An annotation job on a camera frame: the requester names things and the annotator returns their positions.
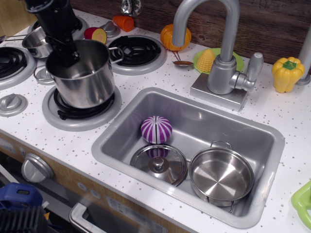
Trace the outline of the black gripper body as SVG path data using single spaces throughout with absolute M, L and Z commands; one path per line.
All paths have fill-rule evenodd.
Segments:
M 34 2 L 34 14 L 65 67 L 77 63 L 79 55 L 72 31 L 81 29 L 70 2 Z

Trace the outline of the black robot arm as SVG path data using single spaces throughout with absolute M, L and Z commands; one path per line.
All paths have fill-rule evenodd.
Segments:
M 26 10 L 34 14 L 65 67 L 78 62 L 79 54 L 73 41 L 72 31 L 82 24 L 76 17 L 69 0 L 27 0 Z

